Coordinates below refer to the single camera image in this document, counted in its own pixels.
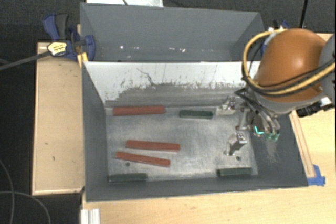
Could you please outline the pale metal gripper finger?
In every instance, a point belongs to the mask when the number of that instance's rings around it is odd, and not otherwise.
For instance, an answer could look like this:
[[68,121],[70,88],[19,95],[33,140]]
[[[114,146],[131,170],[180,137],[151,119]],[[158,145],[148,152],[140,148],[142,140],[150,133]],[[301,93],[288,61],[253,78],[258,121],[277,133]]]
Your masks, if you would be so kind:
[[227,139],[224,154],[232,156],[247,143],[248,141],[243,133],[234,133]]
[[216,115],[232,115],[236,112],[235,110],[236,101],[234,96],[229,96],[222,100],[220,106],[215,110]]

